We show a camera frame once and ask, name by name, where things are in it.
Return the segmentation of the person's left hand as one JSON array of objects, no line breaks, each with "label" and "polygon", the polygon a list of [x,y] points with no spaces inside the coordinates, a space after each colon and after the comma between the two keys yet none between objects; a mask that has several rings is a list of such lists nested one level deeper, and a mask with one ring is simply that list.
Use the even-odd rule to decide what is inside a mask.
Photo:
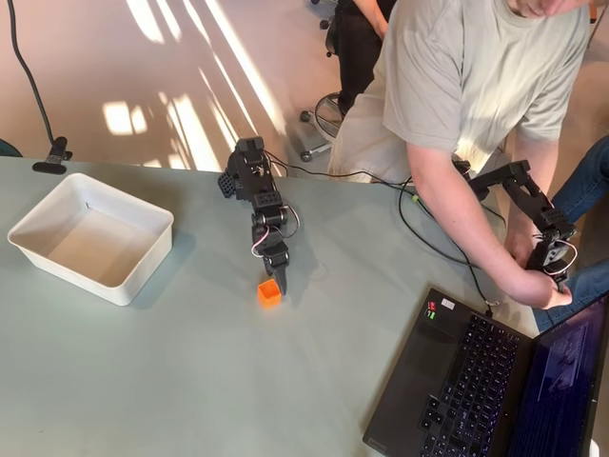
[{"label": "person's left hand", "polygon": [[530,229],[510,228],[504,241],[506,250],[518,265],[526,269],[529,258],[535,248],[534,231]]}]

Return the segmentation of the person's right hand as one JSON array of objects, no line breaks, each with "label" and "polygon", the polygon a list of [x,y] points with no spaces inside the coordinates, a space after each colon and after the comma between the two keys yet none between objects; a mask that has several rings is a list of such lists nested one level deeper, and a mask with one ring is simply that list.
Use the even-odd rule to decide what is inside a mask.
[{"label": "person's right hand", "polygon": [[532,308],[550,309],[563,307],[572,303],[572,294],[568,288],[560,290],[547,275],[526,270],[522,280],[523,295],[519,301]]}]

